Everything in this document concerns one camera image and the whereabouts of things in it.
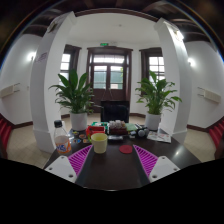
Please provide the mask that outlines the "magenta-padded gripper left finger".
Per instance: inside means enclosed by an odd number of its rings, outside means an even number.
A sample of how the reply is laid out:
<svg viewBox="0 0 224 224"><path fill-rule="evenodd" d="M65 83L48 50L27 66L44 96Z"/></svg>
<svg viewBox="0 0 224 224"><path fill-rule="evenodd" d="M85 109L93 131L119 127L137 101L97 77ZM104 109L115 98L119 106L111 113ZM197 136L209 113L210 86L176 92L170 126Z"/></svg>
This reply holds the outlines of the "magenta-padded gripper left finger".
<svg viewBox="0 0 224 224"><path fill-rule="evenodd" d="M59 156L45 168L45 171L77 185L83 185L92 152L93 146L89 145L68 157Z"/></svg>

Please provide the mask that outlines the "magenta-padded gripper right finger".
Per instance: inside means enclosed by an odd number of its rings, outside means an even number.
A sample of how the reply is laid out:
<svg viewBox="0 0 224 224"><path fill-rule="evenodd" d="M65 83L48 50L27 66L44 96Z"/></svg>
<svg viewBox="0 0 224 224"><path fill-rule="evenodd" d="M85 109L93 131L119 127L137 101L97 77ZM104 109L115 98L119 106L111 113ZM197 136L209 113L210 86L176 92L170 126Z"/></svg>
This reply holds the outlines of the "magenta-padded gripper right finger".
<svg viewBox="0 0 224 224"><path fill-rule="evenodd" d="M150 182L155 182L180 170L180 168L166 156L157 157L153 153L137 145L134 146L134 149Z"/></svg>

